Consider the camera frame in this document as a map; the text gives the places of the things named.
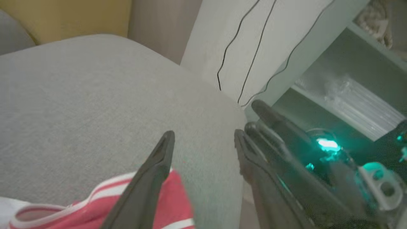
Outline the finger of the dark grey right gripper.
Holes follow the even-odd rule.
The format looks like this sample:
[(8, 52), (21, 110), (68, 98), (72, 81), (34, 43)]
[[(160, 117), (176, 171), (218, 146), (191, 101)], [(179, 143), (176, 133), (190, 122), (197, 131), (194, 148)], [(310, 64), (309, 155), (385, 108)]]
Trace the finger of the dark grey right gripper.
[(244, 131), (260, 149), (270, 168), (283, 178), (299, 177), (298, 171), (292, 165), (293, 154), (276, 132), (263, 123), (247, 123)]
[(276, 132), (290, 150), (312, 150), (311, 138), (295, 123), (278, 113), (262, 100), (254, 100), (253, 111), (267, 127)]

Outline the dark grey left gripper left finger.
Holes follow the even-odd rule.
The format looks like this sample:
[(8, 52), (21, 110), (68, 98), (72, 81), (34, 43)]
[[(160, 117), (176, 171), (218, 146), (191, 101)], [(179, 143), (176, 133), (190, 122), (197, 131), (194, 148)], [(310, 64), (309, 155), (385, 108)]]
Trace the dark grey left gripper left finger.
[(164, 132), (106, 217), (102, 229), (153, 227), (161, 186), (170, 172), (174, 144), (175, 133)]

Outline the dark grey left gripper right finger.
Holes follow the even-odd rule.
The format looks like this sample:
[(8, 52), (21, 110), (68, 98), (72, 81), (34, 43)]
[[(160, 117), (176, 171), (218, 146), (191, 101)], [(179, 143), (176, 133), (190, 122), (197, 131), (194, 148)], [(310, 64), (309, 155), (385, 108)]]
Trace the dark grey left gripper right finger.
[(263, 158), (261, 150), (241, 129), (234, 132), (240, 174), (252, 188), (262, 229), (311, 229), (309, 217)]

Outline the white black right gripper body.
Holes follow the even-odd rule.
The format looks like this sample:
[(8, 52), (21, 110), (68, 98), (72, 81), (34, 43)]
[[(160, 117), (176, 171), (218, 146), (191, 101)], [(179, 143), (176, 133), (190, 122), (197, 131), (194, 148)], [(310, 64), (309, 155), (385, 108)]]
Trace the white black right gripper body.
[(328, 129), (299, 131), (300, 202), (317, 228), (405, 229), (406, 182), (385, 144), (346, 145)]

